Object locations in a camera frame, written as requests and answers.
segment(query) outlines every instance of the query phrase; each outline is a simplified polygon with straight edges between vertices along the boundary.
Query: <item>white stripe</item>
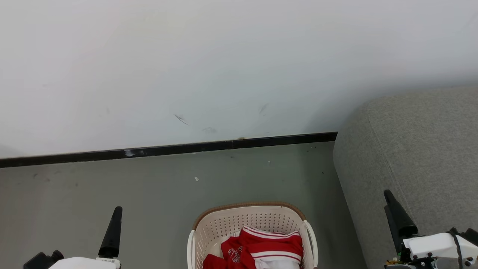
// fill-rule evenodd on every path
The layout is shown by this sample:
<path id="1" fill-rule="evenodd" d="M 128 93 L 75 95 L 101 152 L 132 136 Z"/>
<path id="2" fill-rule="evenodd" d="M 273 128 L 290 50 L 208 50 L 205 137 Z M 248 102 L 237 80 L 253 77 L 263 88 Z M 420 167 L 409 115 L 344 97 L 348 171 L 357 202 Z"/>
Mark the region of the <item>white stripe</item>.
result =
<path id="1" fill-rule="evenodd" d="M 289 261 L 300 264 L 300 262 L 294 258 L 284 257 L 284 256 L 270 256 L 270 257 L 263 257 L 263 258 L 254 258 L 255 261 Z"/>
<path id="2" fill-rule="evenodd" d="M 262 251 L 262 252 L 251 253 L 250 255 L 253 258 L 260 257 L 260 256 L 268 256 L 268 255 L 287 255 L 287 256 L 297 258 L 298 260 L 302 259 L 300 255 L 297 255 L 295 253 L 288 252 L 288 251 Z"/>
<path id="3" fill-rule="evenodd" d="M 300 234 L 297 233 L 297 232 L 293 232 L 291 234 L 284 235 L 284 236 L 282 236 L 282 235 L 271 236 L 271 235 L 259 234 L 259 233 L 256 233 L 255 231 L 251 231 L 251 230 L 248 230 L 248 229 L 243 229 L 243 231 L 250 234 L 250 235 L 261 237 L 261 238 L 267 238 L 267 239 L 286 239 L 286 238 L 290 238 L 292 236 L 300 236 Z"/>
<path id="4" fill-rule="evenodd" d="M 267 234 L 274 234 L 274 235 L 286 235 L 285 233 L 279 233 L 279 232 L 266 232 L 259 230 L 258 228 L 250 227 L 250 226 L 244 226 L 244 228 L 251 229 L 252 231 L 257 231 L 261 233 L 267 233 Z"/>
<path id="5" fill-rule="evenodd" d="M 249 230 L 253 233 L 258 233 L 258 234 L 263 234 L 263 235 L 276 235 L 276 237 L 287 237 L 287 236 L 292 235 L 292 234 L 298 234 L 299 235 L 298 231 L 294 231 L 294 232 L 291 232 L 290 234 L 286 235 L 284 233 L 266 232 L 266 231 L 262 231 L 262 230 L 259 230 L 257 228 L 253 228 L 253 227 L 249 227 L 249 226 L 244 226 L 244 228 L 246 228 L 247 230 Z"/>

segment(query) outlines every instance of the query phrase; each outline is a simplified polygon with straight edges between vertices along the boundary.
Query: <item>fabric upholstery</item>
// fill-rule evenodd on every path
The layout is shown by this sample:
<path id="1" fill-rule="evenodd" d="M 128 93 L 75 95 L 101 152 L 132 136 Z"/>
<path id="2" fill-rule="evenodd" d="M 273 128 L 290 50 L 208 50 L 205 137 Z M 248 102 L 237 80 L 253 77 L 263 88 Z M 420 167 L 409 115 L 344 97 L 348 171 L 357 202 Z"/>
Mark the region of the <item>fabric upholstery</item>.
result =
<path id="1" fill-rule="evenodd" d="M 421 235 L 478 230 L 478 88 L 364 104 L 338 132 L 334 164 L 370 269 L 396 257 L 385 189 Z"/>

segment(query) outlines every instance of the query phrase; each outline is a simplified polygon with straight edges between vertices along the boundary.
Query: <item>white robot part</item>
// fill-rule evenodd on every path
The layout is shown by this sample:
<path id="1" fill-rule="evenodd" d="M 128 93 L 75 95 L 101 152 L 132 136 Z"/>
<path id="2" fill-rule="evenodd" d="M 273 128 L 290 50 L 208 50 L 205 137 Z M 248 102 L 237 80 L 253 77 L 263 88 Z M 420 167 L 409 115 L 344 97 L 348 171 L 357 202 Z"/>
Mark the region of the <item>white robot part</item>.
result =
<path id="1" fill-rule="evenodd" d="M 57 261 L 49 269 L 116 269 L 116 264 L 103 260 L 73 257 Z"/>
<path id="2" fill-rule="evenodd" d="M 97 260 L 102 260 L 102 261 L 105 261 L 105 262 L 111 262 L 111 263 L 114 263 L 115 266 L 116 266 L 116 269 L 120 269 L 121 268 L 121 262 L 120 260 L 118 259 L 110 259 L 110 258 L 96 258 Z"/>
<path id="3" fill-rule="evenodd" d="M 459 235 L 456 237 L 460 244 L 462 259 L 472 257 L 470 264 L 474 264 L 478 257 L 478 247 Z M 411 257 L 416 255 L 417 258 L 425 258 L 428 257 L 428 253 L 432 253 L 432 257 L 458 258 L 455 241 L 449 233 L 413 237 L 404 239 L 403 243 L 410 249 Z"/>

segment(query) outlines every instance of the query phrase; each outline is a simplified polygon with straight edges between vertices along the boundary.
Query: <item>white plastic basket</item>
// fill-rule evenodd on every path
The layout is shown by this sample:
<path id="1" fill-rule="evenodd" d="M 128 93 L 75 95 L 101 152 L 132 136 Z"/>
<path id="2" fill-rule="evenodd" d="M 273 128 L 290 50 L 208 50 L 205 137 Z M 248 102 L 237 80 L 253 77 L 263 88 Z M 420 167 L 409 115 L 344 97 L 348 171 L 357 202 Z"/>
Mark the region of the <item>white plastic basket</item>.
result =
<path id="1" fill-rule="evenodd" d="M 268 232 L 298 231 L 304 247 L 303 268 L 317 267 L 315 234 L 299 209 L 284 202 L 250 202 L 211 208 L 198 217 L 187 241 L 188 269 L 203 269 L 211 245 L 245 225 Z"/>

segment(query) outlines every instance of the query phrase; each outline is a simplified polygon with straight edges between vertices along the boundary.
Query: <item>black baseboard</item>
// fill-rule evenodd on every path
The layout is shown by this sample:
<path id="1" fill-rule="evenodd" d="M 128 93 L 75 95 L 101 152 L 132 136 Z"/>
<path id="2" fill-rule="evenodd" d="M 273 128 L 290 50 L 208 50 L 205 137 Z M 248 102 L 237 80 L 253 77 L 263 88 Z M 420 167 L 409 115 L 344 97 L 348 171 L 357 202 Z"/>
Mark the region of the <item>black baseboard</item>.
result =
<path id="1" fill-rule="evenodd" d="M 306 134 L 306 135 L 300 134 L 300 135 L 288 135 L 288 136 L 276 136 L 276 137 L 264 137 L 264 138 L 227 140 L 227 141 L 217 141 L 217 142 L 205 142 L 205 143 L 195 143 L 195 144 L 183 144 L 183 145 L 173 145 L 173 146 L 155 146 L 155 147 L 116 149 L 116 150 L 94 151 L 94 152 L 72 153 L 72 154 L 61 154 L 61 155 L 50 155 L 50 156 L 8 158 L 8 159 L 0 159 L 0 168 L 42 165 L 42 164 L 55 164 L 55 163 L 87 162 L 87 161 L 114 160 L 114 159 L 126 159 L 126 158 L 137 158 L 137 157 L 150 157 L 150 156 L 192 153 L 192 152 L 201 152 L 201 151 L 247 148 L 247 147 L 279 146 L 279 145 L 302 144 L 302 143 L 312 143 L 312 142 L 328 142 L 328 141 L 335 141 L 336 136 L 337 136 L 337 132 Z"/>

